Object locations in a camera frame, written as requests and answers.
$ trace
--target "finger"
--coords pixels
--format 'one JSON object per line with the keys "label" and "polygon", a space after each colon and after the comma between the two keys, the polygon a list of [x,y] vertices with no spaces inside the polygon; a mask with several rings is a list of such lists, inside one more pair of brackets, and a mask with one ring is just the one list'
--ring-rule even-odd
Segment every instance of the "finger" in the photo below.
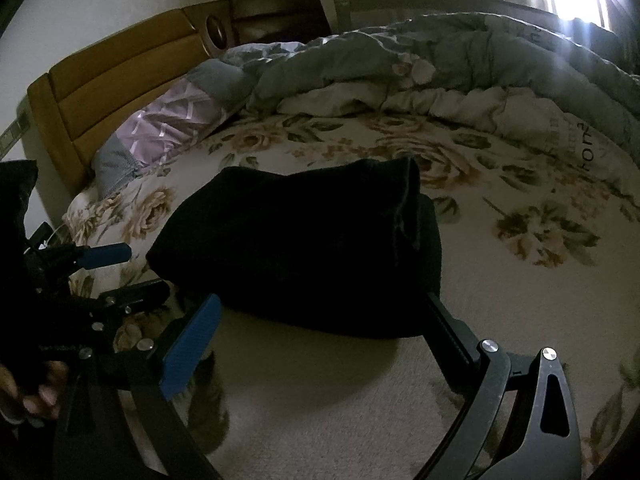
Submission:
{"label": "finger", "polygon": [[47,373],[47,381],[53,386],[64,386],[66,378],[69,374],[69,367],[62,361],[46,361],[45,364],[49,369]]}
{"label": "finger", "polygon": [[24,398],[22,404],[24,405],[24,409],[31,413],[31,415],[49,415],[50,407],[47,406],[47,403],[40,397],[33,395],[27,396]]}
{"label": "finger", "polygon": [[38,393],[40,398],[50,407],[55,406],[58,402],[58,391],[49,384],[41,384],[38,388]]}
{"label": "finger", "polygon": [[24,408],[22,403],[0,390],[0,412],[9,420],[23,420]]}
{"label": "finger", "polygon": [[20,392],[18,391],[18,385],[15,383],[14,376],[2,365],[0,365],[0,388],[12,399],[17,400],[20,397]]}
{"label": "finger", "polygon": [[59,404],[56,404],[53,407],[53,409],[51,410],[51,414],[49,416],[53,420],[58,420],[58,417],[60,416],[60,405]]}

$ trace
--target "bed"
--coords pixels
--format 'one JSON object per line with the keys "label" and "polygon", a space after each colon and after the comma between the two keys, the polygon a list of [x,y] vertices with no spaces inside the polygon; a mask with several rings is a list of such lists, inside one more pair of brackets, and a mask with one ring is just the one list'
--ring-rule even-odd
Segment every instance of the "bed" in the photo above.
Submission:
{"label": "bed", "polygon": [[[132,247],[127,264],[75,274],[74,292],[155,277],[145,254],[166,220],[227,166],[290,174],[410,153],[440,225],[443,304],[510,351],[558,351],[587,478],[640,400],[640,87],[503,16],[426,16],[312,41],[329,34],[318,0],[209,2],[111,36],[30,86],[76,196],[73,240]],[[99,200],[98,148],[207,57],[255,76],[241,113]],[[115,347],[157,336],[177,303],[128,319]],[[227,479],[409,479],[462,406],[421,338],[329,335],[229,309],[173,402]],[[479,468],[505,423],[501,412]]]}

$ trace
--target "wall socket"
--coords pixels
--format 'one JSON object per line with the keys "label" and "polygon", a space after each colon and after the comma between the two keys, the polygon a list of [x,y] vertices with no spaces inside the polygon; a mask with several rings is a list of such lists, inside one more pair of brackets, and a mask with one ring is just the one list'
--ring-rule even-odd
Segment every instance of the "wall socket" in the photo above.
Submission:
{"label": "wall socket", "polygon": [[29,122],[27,112],[21,112],[18,118],[0,135],[0,160],[9,153],[9,150],[30,127],[31,123]]}

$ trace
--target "bed frame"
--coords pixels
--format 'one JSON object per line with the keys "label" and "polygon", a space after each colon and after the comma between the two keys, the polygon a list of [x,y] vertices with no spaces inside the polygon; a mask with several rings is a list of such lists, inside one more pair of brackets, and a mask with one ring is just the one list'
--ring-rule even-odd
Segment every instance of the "bed frame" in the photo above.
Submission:
{"label": "bed frame", "polygon": [[198,63],[239,44],[329,34],[320,0],[215,0],[168,10],[66,57],[27,96],[73,196],[90,181],[91,160],[109,135]]}

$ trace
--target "comforter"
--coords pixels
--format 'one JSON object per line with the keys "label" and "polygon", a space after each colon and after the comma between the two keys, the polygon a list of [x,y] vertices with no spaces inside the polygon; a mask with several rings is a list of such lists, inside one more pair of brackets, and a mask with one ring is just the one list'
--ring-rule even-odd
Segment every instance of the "comforter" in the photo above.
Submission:
{"label": "comforter", "polygon": [[[440,224],[443,303],[510,351],[558,352],[586,478],[640,400],[634,79],[549,32],[481,14],[241,46],[222,60],[257,76],[242,118],[120,192],[97,201],[89,188],[70,206],[76,243],[124,241],[134,254],[78,272],[74,291],[154,277],[145,254],[158,232],[226,166],[290,174],[411,153]],[[179,296],[127,319],[115,347],[157,336]],[[228,479],[409,479],[462,400],[421,338],[327,335],[225,310],[174,405]]]}

